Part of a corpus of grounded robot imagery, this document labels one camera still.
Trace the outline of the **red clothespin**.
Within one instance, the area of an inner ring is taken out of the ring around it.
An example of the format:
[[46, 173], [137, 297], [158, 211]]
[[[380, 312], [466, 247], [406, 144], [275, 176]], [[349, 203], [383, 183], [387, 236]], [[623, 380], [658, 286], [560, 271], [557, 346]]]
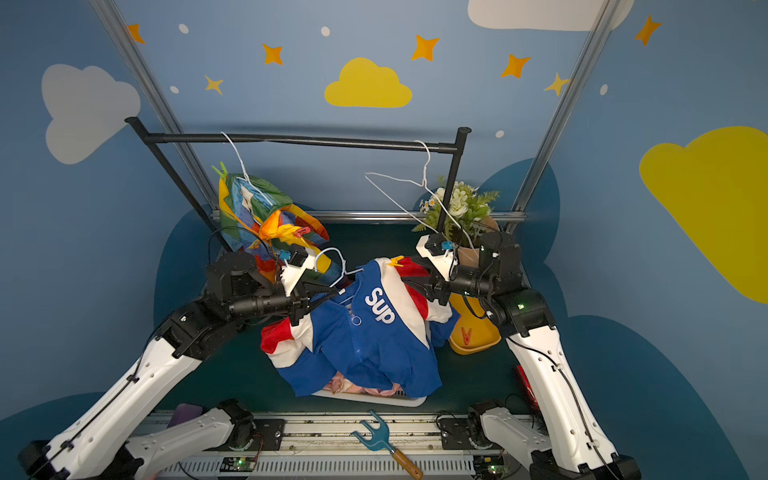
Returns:
[[472, 329], [471, 328], [461, 328], [461, 335], [462, 335], [462, 342], [465, 348], [469, 348], [471, 346], [472, 342]]

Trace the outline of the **yellow clothespin top blue jacket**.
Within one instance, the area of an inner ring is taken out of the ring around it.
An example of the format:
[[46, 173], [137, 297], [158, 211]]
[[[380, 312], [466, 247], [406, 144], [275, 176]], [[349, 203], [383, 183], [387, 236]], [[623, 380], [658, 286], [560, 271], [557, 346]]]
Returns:
[[393, 258], [390, 259], [388, 265], [392, 266], [393, 268], [402, 268], [403, 267], [402, 262], [403, 262], [404, 259], [405, 259], [405, 257], [402, 256], [402, 255], [393, 257]]

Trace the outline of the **blue red white jacket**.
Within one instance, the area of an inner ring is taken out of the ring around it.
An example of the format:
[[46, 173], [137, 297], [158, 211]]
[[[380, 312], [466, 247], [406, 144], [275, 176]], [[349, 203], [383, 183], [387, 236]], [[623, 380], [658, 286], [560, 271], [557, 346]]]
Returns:
[[298, 326], [284, 319], [262, 329], [260, 348], [295, 395], [312, 395], [334, 380], [410, 398], [441, 387], [435, 351], [449, 340], [459, 314], [404, 283], [426, 276], [424, 267], [405, 257], [402, 268], [393, 268], [390, 259], [368, 262]]

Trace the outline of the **white wire hanger pink jacket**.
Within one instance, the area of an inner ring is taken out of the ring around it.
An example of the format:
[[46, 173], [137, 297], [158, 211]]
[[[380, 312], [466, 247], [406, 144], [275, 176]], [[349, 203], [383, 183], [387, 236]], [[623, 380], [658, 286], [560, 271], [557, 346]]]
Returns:
[[[445, 188], [445, 192], [447, 191], [447, 185], [448, 181], [444, 179], [443, 177], [440, 177], [438, 179], [439, 184], [433, 185], [432, 188], [428, 185], [428, 164], [431, 161], [431, 149], [426, 145], [425, 142], [421, 140], [415, 140], [415, 144], [418, 144], [421, 149], [425, 150], [427, 152], [427, 159], [424, 164], [424, 166], [421, 168], [421, 177], [418, 180], [411, 180], [411, 179], [402, 179], [402, 178], [396, 178], [390, 175], [386, 174], [380, 174], [376, 172], [366, 172], [364, 174], [366, 180], [371, 183], [380, 193], [382, 193], [388, 200], [393, 202], [401, 211], [411, 211], [411, 210], [418, 210], [419, 211], [419, 203], [421, 200], [425, 200], [427, 198], [427, 195], [429, 193], [434, 194], [434, 191], [443, 186]], [[395, 198], [392, 198], [385, 190], [383, 190], [380, 186], [377, 185], [377, 180], [386, 180], [387, 186], [389, 186], [390, 182], [398, 184], [396, 187], [396, 191], [398, 194], [405, 194], [408, 193], [410, 196], [416, 196], [416, 199], [409, 199], [407, 201], [406, 206], [402, 206], [400, 203], [397, 202]]]

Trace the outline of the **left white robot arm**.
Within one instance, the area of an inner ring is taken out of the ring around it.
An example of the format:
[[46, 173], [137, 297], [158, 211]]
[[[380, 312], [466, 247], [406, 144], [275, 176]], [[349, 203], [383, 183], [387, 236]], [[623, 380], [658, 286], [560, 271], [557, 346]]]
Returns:
[[206, 267], [203, 294], [172, 312], [148, 339], [126, 374], [85, 414], [51, 440], [37, 440], [18, 455], [31, 479], [143, 479], [214, 447], [248, 447], [257, 433], [253, 416], [236, 400], [163, 431], [157, 439], [135, 428], [181, 380], [247, 324], [271, 318], [292, 325], [338, 289], [304, 279], [316, 258], [300, 247], [271, 281], [254, 256], [229, 252]]

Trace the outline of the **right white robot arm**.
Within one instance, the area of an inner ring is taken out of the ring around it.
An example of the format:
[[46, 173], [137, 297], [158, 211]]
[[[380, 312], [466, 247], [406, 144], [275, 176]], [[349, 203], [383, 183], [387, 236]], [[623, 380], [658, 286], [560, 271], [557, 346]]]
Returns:
[[471, 267], [459, 264], [441, 235], [424, 235], [412, 260], [428, 274], [404, 281], [441, 304], [452, 294], [477, 299], [521, 366], [547, 432], [541, 434], [499, 403], [485, 402], [470, 415], [484, 439], [502, 447], [532, 479], [640, 478], [637, 462], [617, 451], [591, 412], [546, 300], [524, 280], [514, 237], [491, 231], [479, 244], [478, 264]]

